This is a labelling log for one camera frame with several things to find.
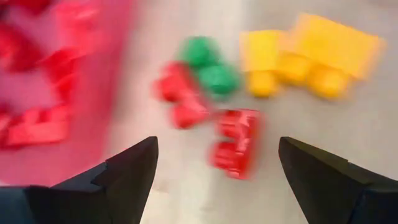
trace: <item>red toy block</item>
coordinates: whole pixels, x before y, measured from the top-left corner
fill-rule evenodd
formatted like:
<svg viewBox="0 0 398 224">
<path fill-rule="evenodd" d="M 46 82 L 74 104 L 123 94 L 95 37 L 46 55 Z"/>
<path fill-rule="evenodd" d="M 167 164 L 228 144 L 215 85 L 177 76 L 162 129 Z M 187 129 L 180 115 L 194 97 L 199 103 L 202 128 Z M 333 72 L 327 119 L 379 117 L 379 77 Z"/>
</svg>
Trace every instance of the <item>red toy block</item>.
<svg viewBox="0 0 398 224">
<path fill-rule="evenodd" d="M 56 51 L 42 61 L 42 65 L 52 82 L 54 90 L 66 102 L 70 101 L 75 86 L 78 57 L 72 49 Z"/>
<path fill-rule="evenodd" d="M 6 146 L 18 147 L 63 141 L 69 131 L 68 106 L 31 109 L 16 118 L 8 130 Z"/>
<path fill-rule="evenodd" d="M 164 68 L 163 75 L 156 83 L 156 91 L 163 100 L 177 104 L 171 116 L 178 128 L 190 128 L 210 116 L 210 107 L 188 65 L 172 62 Z"/>
<path fill-rule="evenodd" d="M 0 22 L 0 65 L 10 72 L 34 68 L 43 54 L 18 28 Z"/>
<path fill-rule="evenodd" d="M 87 2 L 62 2 L 55 9 L 61 36 L 81 55 L 94 52 L 101 43 L 99 13 L 97 6 Z"/>
<path fill-rule="evenodd" d="M 12 121 L 12 116 L 6 107 L 0 108 L 0 145 L 5 143 L 8 127 Z"/>
<path fill-rule="evenodd" d="M 211 163 L 236 179 L 247 179 L 254 155 L 260 112 L 226 110 L 219 117 L 218 132 L 231 141 L 216 144 Z"/>
<path fill-rule="evenodd" d="M 51 4 L 52 0 L 9 0 L 9 2 L 25 9 L 33 15 L 38 15 Z"/>
</svg>

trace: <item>yellow toy block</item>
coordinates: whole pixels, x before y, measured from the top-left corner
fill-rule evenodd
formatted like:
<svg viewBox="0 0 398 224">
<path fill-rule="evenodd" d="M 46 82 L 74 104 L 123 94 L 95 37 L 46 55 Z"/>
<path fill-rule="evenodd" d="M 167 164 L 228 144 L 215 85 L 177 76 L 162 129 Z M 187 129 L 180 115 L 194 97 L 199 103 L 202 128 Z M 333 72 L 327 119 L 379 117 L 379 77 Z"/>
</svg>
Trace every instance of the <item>yellow toy block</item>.
<svg viewBox="0 0 398 224">
<path fill-rule="evenodd" d="M 320 16 L 302 14 L 284 50 L 364 79 L 382 45 L 382 39 L 374 35 Z"/>
<path fill-rule="evenodd" d="M 314 63 L 299 55 L 283 54 L 278 63 L 278 74 L 283 82 L 303 85 Z"/>
<path fill-rule="evenodd" d="M 243 70 L 248 73 L 248 89 L 257 97 L 275 95 L 279 81 L 275 75 L 279 58 L 279 30 L 262 30 L 241 35 Z"/>
<path fill-rule="evenodd" d="M 277 77 L 272 72 L 256 71 L 250 72 L 248 76 L 249 91 L 256 97 L 268 97 L 278 92 L 279 84 Z"/>
<path fill-rule="evenodd" d="M 261 30 L 241 35 L 243 70 L 267 71 L 277 68 L 279 40 L 283 35 L 279 30 Z"/>
<path fill-rule="evenodd" d="M 308 88 L 316 95 L 332 100 L 345 96 L 352 79 L 341 70 L 320 67 L 309 76 Z"/>
</svg>

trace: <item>toy block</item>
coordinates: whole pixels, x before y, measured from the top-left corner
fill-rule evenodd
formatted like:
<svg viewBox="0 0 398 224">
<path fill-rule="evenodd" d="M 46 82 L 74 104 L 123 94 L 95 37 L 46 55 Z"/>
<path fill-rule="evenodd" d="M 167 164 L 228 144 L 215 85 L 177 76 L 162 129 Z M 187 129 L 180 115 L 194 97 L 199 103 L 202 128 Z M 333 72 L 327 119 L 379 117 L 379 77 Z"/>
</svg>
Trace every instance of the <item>toy block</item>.
<svg viewBox="0 0 398 224">
<path fill-rule="evenodd" d="M 218 132 L 230 141 L 216 143 L 211 163 L 236 179 L 247 179 L 255 156 L 255 141 L 260 128 L 260 112 L 226 110 L 218 119 Z"/>
<path fill-rule="evenodd" d="M 180 59 L 192 69 L 215 65 L 219 61 L 215 41 L 208 37 L 191 37 L 182 45 Z"/>
<path fill-rule="evenodd" d="M 0 107 L 0 146 L 6 142 L 8 127 L 12 121 L 12 116 L 7 106 Z"/>
<path fill-rule="evenodd" d="M 253 96 L 268 97 L 279 91 L 279 81 L 275 73 L 256 71 L 247 74 L 248 89 Z"/>
<path fill-rule="evenodd" d="M 60 2 L 55 7 L 60 36 L 80 56 L 92 54 L 104 42 L 98 29 L 100 9 L 92 1 Z"/>
<path fill-rule="evenodd" d="M 36 67 L 43 53 L 39 46 L 18 28 L 0 23 L 0 64 L 9 72 L 24 72 Z"/>
<path fill-rule="evenodd" d="M 9 2 L 25 9 L 33 15 L 38 15 L 51 4 L 52 0 L 9 0 Z"/>
<path fill-rule="evenodd" d="M 49 110 L 31 109 L 14 118 L 6 138 L 6 146 L 20 147 L 50 144 L 67 138 L 70 125 L 68 106 Z"/>
<path fill-rule="evenodd" d="M 275 71 L 279 59 L 279 45 L 284 33 L 280 30 L 261 30 L 241 34 L 243 70 Z"/>
<path fill-rule="evenodd" d="M 57 95 L 66 102 L 70 101 L 76 82 L 78 57 L 73 49 L 62 49 L 42 61 Z"/>
<path fill-rule="evenodd" d="M 304 85 L 314 66 L 314 62 L 295 54 L 282 54 L 278 61 L 278 77 L 284 83 Z"/>
<path fill-rule="evenodd" d="M 308 88 L 316 95 L 329 100 L 346 96 L 353 77 L 341 70 L 318 67 L 308 78 Z"/>
<path fill-rule="evenodd" d="M 275 72 L 283 35 L 279 30 L 254 31 L 241 35 L 243 70 L 248 76 L 248 89 L 254 96 L 272 96 L 279 89 Z"/>
<path fill-rule="evenodd" d="M 383 40 L 320 16 L 301 14 L 284 50 L 365 79 Z"/>
<path fill-rule="evenodd" d="M 225 100 L 238 88 L 237 71 L 230 65 L 210 65 L 195 72 L 201 86 L 214 100 Z"/>
<path fill-rule="evenodd" d="M 209 118 L 211 110 L 192 78 L 189 66 L 172 62 L 163 70 L 163 77 L 155 83 L 161 99 L 177 105 L 171 110 L 171 119 L 178 128 L 191 128 Z"/>
</svg>

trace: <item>pink bin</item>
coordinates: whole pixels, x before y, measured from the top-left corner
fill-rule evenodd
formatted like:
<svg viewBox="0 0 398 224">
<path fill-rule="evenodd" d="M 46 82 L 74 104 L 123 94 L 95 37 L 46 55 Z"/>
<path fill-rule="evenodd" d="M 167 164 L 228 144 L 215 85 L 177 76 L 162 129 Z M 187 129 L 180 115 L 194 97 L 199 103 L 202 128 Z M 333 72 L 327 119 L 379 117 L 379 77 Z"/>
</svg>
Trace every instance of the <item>pink bin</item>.
<svg viewBox="0 0 398 224">
<path fill-rule="evenodd" d="M 5 20 L 17 24 L 50 55 L 66 42 L 55 20 L 54 3 L 38 16 L 11 7 Z M 10 185 L 52 186 L 101 162 L 113 107 L 114 92 L 128 35 L 136 12 L 136 0 L 92 0 L 98 8 L 95 29 L 101 42 L 92 54 L 82 58 L 73 92 L 74 116 L 70 136 L 59 144 L 0 148 L 0 182 Z M 49 108 L 59 103 L 41 69 L 30 73 L 0 73 L 0 103 L 12 106 L 13 114 L 34 107 Z"/>
</svg>

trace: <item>floor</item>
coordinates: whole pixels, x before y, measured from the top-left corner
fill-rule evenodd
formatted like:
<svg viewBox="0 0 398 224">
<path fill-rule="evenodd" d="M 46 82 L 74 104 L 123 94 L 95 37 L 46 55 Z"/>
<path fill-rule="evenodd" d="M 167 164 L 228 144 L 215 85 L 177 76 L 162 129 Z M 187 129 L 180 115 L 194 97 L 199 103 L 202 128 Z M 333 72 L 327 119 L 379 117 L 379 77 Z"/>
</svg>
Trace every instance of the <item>floor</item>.
<svg viewBox="0 0 398 224">
<path fill-rule="evenodd" d="M 150 0 L 142 1 L 141 8 L 123 65 L 108 147 L 111 155 L 147 136 L 159 137 L 159 165 L 143 224 L 307 223 L 279 162 L 281 136 L 398 179 L 394 0 Z M 276 98 L 259 100 L 242 89 L 219 104 L 260 110 L 267 120 L 252 179 L 229 179 L 207 163 L 208 150 L 217 139 L 214 124 L 174 129 L 168 117 L 171 106 L 153 97 L 151 85 L 186 36 L 214 37 L 227 60 L 238 65 L 241 31 L 288 29 L 303 11 L 380 35 L 387 40 L 387 49 L 371 79 L 354 86 L 348 99 L 328 102 L 287 88 Z"/>
</svg>

